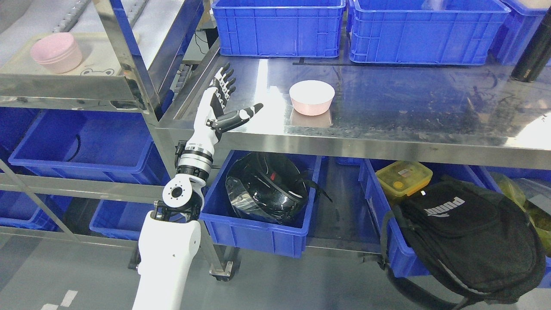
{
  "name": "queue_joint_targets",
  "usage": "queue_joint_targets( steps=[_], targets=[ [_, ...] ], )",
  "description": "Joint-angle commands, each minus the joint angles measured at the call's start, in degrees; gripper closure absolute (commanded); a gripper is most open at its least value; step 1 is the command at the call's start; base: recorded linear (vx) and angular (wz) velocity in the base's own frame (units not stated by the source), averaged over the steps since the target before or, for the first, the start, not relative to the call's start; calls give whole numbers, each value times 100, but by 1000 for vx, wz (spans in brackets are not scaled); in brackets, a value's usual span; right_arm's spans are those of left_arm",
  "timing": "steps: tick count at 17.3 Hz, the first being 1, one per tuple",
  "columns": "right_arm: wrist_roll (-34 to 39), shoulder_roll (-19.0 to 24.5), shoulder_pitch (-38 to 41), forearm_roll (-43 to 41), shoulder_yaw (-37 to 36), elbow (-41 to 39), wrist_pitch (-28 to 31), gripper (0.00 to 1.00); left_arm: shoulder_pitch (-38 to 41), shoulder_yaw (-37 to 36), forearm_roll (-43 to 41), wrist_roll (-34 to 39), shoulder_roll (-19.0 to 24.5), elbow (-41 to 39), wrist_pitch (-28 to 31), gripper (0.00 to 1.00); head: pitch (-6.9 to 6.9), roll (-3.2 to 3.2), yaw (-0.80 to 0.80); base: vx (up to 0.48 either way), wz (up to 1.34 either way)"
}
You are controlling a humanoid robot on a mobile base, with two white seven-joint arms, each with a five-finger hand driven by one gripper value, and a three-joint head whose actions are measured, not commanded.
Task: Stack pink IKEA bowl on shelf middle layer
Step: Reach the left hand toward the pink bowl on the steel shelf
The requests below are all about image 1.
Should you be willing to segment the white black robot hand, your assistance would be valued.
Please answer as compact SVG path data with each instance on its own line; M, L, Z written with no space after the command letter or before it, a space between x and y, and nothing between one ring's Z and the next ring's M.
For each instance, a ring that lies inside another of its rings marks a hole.
M201 96L193 125L194 134L187 142L187 149L197 147L213 154L214 146L221 140L224 132L249 122L263 108L263 104L258 103L240 110L224 112L231 94L236 90L233 73L234 69L229 62L215 72Z

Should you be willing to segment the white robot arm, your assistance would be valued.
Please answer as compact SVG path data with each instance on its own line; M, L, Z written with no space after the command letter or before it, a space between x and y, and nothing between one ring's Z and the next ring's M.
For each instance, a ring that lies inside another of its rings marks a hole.
M164 186L160 207L144 220L134 310L179 310L191 263L198 252L204 206L201 189L209 177L214 143L190 140L178 148L177 173Z

